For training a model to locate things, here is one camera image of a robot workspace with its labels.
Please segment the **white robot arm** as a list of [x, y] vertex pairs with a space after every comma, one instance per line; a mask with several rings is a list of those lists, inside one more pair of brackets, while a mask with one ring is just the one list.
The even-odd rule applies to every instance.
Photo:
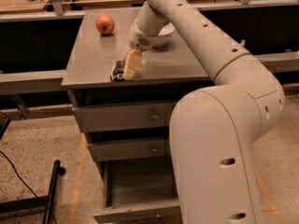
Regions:
[[212, 80], [176, 104], [169, 141], [183, 224], [263, 224], [249, 147], [281, 117], [278, 80], [186, 0], [146, 0], [130, 31], [124, 78], [172, 23]]

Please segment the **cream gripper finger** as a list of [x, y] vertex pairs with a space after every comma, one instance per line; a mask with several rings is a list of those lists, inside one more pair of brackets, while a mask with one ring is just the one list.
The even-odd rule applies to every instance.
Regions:
[[123, 68], [123, 78], [130, 80], [135, 75], [137, 68], [143, 61], [143, 53], [140, 49], [131, 50], [125, 59], [125, 66]]

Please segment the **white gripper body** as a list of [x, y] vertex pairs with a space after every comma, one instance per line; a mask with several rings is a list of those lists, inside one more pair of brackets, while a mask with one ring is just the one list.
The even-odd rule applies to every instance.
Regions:
[[154, 45], [155, 39], [155, 36], [147, 35], [134, 22], [129, 31], [125, 58], [128, 58], [133, 50], [139, 50], [141, 52], [150, 50]]

